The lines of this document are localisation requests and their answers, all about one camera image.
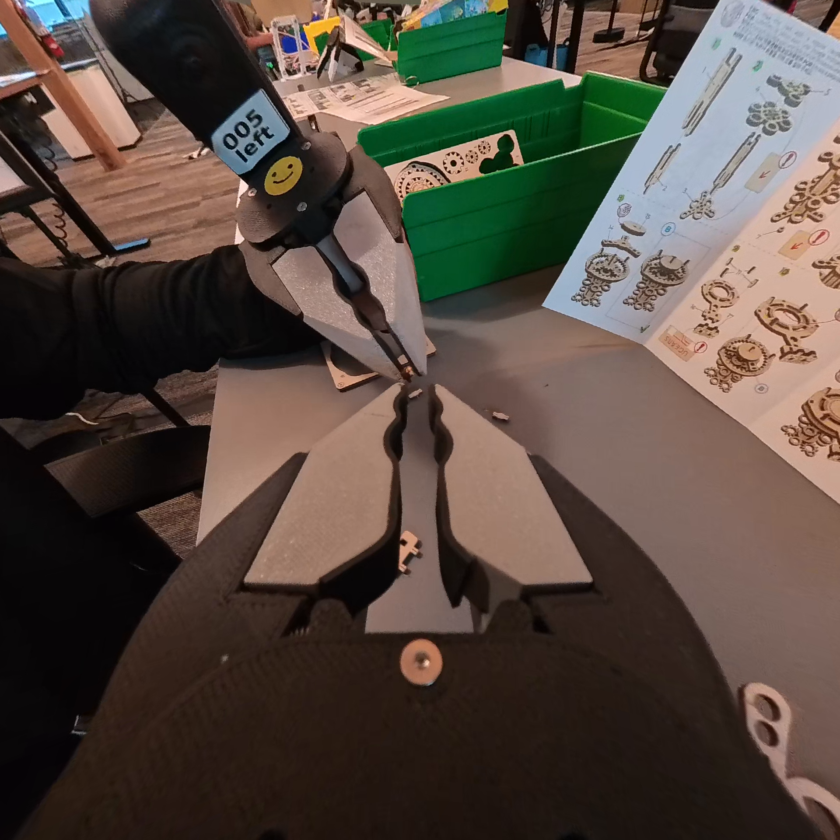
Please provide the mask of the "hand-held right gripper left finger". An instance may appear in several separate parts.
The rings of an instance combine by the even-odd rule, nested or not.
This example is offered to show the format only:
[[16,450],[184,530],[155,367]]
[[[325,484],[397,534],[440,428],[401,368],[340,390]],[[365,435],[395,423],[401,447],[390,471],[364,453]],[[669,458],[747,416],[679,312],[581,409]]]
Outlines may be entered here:
[[365,611],[395,582],[407,391],[393,385],[318,441],[243,580]]

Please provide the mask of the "round slotted wooden disc part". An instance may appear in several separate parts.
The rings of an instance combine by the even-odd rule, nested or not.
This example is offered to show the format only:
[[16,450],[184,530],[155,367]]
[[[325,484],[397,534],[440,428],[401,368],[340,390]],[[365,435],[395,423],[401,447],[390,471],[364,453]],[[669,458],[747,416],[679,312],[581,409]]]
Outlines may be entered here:
[[321,341],[320,349],[332,383],[339,392],[347,392],[382,377],[328,340]]

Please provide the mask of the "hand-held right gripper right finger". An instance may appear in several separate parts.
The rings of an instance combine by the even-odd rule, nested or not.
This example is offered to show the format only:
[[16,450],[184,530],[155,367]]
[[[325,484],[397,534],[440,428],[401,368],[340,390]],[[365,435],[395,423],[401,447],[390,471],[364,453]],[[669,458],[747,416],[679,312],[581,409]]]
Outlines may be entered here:
[[475,611],[593,586],[529,452],[441,385],[429,392],[438,565],[453,607]]

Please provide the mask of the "colourful cards stack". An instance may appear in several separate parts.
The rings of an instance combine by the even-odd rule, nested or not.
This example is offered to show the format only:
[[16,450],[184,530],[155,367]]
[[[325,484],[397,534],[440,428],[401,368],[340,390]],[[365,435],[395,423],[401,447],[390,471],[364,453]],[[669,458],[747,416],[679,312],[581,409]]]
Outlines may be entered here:
[[402,31],[453,23],[486,14],[504,14],[508,1],[422,1],[401,20]]

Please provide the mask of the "large green plastic bin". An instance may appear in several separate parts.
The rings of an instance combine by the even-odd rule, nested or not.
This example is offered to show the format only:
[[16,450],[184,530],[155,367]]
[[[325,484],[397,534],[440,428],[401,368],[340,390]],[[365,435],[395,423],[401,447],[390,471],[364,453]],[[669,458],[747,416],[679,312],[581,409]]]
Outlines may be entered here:
[[432,154],[514,134],[523,162],[410,195],[403,222],[422,301],[563,264],[571,256],[665,89],[586,73],[436,108],[362,129],[382,166],[430,163]]

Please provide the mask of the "yellow plastic bin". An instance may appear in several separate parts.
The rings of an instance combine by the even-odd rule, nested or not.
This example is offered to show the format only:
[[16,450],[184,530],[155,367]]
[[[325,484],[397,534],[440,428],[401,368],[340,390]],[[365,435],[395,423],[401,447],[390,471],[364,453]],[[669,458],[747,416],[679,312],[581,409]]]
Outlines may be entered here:
[[333,15],[331,17],[313,20],[310,23],[304,24],[303,33],[306,36],[310,51],[320,54],[321,50],[327,43],[330,33],[334,29],[339,28],[340,25],[340,15]]

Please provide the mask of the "black office chair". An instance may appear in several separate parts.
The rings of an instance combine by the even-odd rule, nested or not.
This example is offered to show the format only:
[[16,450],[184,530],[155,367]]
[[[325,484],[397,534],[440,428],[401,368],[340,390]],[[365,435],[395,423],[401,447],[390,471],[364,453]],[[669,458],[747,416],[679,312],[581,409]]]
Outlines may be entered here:
[[718,1],[664,1],[639,67],[640,81],[668,86],[706,26]]

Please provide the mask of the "person's left forearm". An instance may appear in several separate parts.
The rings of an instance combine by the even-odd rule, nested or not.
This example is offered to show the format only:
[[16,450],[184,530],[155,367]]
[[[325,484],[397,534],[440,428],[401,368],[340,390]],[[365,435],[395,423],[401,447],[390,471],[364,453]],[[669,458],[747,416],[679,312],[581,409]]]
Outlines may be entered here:
[[109,268],[1,260],[2,419],[48,421],[87,391],[138,394],[220,359],[290,354],[320,341],[257,289],[235,245]]

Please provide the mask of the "black chair seat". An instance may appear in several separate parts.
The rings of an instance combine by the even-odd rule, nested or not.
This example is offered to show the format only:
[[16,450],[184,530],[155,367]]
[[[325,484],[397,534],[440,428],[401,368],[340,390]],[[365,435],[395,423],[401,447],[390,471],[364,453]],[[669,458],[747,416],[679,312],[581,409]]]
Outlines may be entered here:
[[210,436],[206,424],[159,428],[45,467],[89,518],[116,518],[202,490]]

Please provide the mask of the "white cabinet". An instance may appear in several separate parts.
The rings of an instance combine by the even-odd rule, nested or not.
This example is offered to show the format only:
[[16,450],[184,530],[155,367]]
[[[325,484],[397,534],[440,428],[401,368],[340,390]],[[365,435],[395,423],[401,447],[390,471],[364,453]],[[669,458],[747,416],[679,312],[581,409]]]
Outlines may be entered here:
[[[134,122],[123,101],[113,88],[106,73],[96,61],[66,71],[70,81],[86,103],[95,119],[120,151],[134,147],[142,139],[142,132]],[[43,120],[60,147],[73,161],[84,161],[93,153],[70,122],[67,114],[45,86],[41,86],[53,109]]]

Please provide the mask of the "black and white tool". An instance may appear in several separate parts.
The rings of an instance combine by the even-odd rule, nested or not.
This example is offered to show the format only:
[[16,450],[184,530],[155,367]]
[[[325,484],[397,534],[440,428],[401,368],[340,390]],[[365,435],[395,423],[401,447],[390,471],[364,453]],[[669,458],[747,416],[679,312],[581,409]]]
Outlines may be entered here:
[[364,70],[361,53],[349,43],[341,27],[334,28],[320,55],[317,78],[325,76],[329,83],[338,78],[349,77]]

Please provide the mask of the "small green plastic bin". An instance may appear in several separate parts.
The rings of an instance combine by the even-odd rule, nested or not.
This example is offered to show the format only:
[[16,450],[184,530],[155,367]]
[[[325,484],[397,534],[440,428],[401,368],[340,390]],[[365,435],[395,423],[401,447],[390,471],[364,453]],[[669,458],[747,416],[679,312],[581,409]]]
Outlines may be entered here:
[[417,85],[499,67],[507,18],[488,12],[400,34],[395,71]]

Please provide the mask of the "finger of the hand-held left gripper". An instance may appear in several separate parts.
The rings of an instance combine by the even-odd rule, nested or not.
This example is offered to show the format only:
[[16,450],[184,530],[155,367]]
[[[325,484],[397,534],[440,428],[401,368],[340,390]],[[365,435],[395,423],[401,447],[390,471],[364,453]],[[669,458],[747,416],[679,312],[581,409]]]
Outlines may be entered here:
[[365,284],[345,264],[335,239],[290,249],[270,266],[272,297],[280,301],[281,293],[286,293],[302,320],[330,342],[331,328],[350,313],[351,292]]
[[424,317],[400,206],[385,210],[361,192],[335,225],[345,264],[366,284],[351,292],[350,313],[339,316],[331,341],[372,371],[409,382],[427,372]]

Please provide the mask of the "wooden frame post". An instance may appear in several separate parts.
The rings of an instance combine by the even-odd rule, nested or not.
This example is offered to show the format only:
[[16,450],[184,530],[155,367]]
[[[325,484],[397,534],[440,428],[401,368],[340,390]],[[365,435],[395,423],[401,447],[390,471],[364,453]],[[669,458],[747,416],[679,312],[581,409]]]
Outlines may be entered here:
[[1,2],[1,24],[29,68],[79,132],[90,152],[107,172],[115,172],[126,160],[89,109],[67,73],[41,44],[32,28],[20,17],[12,1]]

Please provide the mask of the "laser-cut wooden parts board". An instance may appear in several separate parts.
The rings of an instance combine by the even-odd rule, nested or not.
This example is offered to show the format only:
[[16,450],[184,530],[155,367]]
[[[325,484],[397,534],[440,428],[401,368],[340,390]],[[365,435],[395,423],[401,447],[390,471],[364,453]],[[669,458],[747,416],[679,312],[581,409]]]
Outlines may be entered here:
[[523,165],[514,129],[414,156],[385,167],[400,204],[414,193],[470,181]]

